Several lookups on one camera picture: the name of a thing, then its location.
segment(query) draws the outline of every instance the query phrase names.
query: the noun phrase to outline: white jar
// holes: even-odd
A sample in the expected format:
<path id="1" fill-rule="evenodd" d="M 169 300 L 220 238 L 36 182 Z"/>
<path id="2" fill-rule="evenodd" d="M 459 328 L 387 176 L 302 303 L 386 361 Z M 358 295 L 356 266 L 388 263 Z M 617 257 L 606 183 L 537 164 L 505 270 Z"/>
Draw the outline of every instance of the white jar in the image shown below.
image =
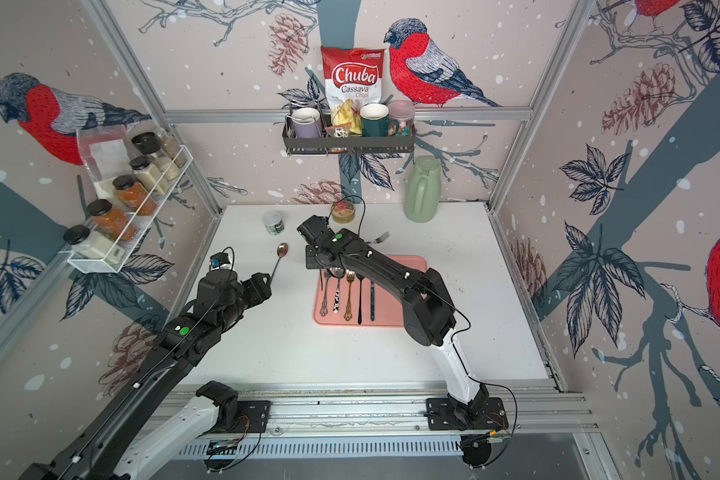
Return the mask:
<path id="1" fill-rule="evenodd" d="M 134 175 L 139 179 L 139 182 L 147 189 L 152 190 L 155 195 L 168 195 L 170 186 L 165 178 L 160 178 L 162 175 L 160 170 L 152 165 L 150 159 L 141 156 L 136 157 L 130 161 L 130 167 L 134 169 Z"/>
<path id="2" fill-rule="evenodd" d="M 125 254 L 125 249 L 122 246 L 116 245 L 112 240 L 84 225 L 75 225 L 69 228 L 64 232 L 64 241 L 72 246 L 72 250 L 86 258 L 92 260 L 104 259 L 110 265 L 119 264 Z"/>

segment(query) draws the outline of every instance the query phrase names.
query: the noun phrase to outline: jar lid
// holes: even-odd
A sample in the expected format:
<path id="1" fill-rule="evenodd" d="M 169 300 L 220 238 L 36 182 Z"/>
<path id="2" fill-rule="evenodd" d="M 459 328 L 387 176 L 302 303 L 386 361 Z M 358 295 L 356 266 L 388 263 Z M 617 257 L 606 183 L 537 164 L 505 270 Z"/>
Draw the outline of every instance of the jar lid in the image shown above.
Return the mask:
<path id="1" fill-rule="evenodd" d="M 90 229 L 85 225 L 75 225 L 64 232 L 64 241 L 69 245 L 77 245 L 90 235 Z"/>
<path id="2" fill-rule="evenodd" d="M 395 100 L 389 102 L 389 116 L 395 120 L 412 120 L 416 114 L 413 102 L 409 100 Z"/>
<path id="3" fill-rule="evenodd" d="M 143 170 L 150 166 L 150 159 L 142 155 L 141 157 L 136 157 L 131 160 L 128 164 L 134 170 Z"/>
<path id="4" fill-rule="evenodd" d="M 154 154 L 160 151 L 160 141 L 154 132 L 146 131 L 133 137 L 130 142 L 134 144 L 144 155 Z"/>
<path id="5" fill-rule="evenodd" d="M 109 200 L 99 198 L 98 200 L 90 202 L 87 209 L 89 214 L 93 216 L 100 216 L 112 210 L 112 204 Z"/>
<path id="6" fill-rule="evenodd" d="M 112 185 L 118 190 L 128 190 L 134 186 L 136 181 L 130 175 L 121 175 L 112 180 Z"/>

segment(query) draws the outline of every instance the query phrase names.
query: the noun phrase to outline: fork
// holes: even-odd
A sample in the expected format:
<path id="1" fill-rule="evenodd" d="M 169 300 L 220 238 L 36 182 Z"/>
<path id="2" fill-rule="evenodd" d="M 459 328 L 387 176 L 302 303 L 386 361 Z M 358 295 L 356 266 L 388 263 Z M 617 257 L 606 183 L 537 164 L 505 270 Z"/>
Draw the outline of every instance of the fork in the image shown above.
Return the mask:
<path id="1" fill-rule="evenodd" d="M 384 232 L 379 238 L 377 238 L 377 239 L 375 239 L 375 240 L 371 240 L 370 242 L 367 242 L 367 244 L 368 244 L 368 245 L 370 245 L 370 244 L 380 244 L 381 242 L 383 242 L 383 241 L 386 240 L 387 238 L 389 238 L 389 232 Z"/>

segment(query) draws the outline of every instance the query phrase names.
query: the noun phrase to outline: tree branch illustration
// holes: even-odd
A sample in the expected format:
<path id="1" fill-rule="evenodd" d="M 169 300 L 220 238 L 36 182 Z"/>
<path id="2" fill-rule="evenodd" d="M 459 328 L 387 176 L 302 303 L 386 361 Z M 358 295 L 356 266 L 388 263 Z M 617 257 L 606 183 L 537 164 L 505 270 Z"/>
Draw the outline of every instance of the tree branch illustration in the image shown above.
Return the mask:
<path id="1" fill-rule="evenodd" d="M 242 2 L 240 6 L 231 7 L 228 6 L 226 2 L 224 2 L 223 5 L 204 5 L 202 0 L 179 0 L 177 2 L 172 2 L 171 0 L 140 0 L 144 5 L 154 8 L 158 12 L 139 28 L 139 32 L 147 33 L 155 24 L 159 24 L 162 28 L 165 28 L 168 26 L 171 18 L 174 18 L 174 20 L 185 16 L 204 18 L 225 28 L 221 38 L 213 43 L 213 46 L 218 47 L 221 43 L 226 42 L 232 33 L 235 22 L 241 18 L 245 18 L 261 10 L 266 12 L 266 14 L 272 14 L 272 12 L 278 8 L 309 20 L 310 24 L 305 25 L 305 34 L 307 37 L 309 33 L 317 27 L 317 6 L 315 5 L 317 2 L 314 2 L 313 5 L 305 5 L 307 2 L 302 3 L 298 0 L 296 2 L 282 2 L 278 0 L 239 1 Z"/>

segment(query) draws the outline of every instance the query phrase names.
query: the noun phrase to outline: table surface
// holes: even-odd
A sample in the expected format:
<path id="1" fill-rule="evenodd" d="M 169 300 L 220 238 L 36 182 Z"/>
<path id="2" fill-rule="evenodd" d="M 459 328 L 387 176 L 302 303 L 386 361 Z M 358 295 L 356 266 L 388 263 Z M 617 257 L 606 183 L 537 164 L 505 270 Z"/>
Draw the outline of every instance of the table surface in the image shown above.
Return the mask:
<path id="1" fill-rule="evenodd" d="M 270 236 L 262 223 L 268 210 L 283 216 L 285 231 Z M 237 389 L 371 389 L 444 385 L 429 348 L 403 328 L 320 326 L 312 318 L 318 270 L 305 268 L 305 242 L 296 231 L 326 205 L 228 206 L 207 260 L 226 246 L 235 249 L 241 280 L 271 273 L 276 248 L 288 243 L 272 280 L 272 297 L 247 310 L 240 323 L 182 380 L 180 389 L 217 380 Z M 344 225 L 357 228 L 356 218 Z M 331 222 L 334 231 L 341 226 Z M 482 203 L 443 203 L 426 224 L 407 220 L 401 204 L 370 204 L 363 237 L 388 231 L 374 245 L 386 255 L 420 255 L 442 274 L 454 304 L 472 322 L 459 333 L 470 367 L 486 382 L 547 379 L 540 354 L 520 306 L 507 265 Z M 206 274 L 203 269 L 195 280 Z M 457 314 L 457 329 L 466 322 Z"/>

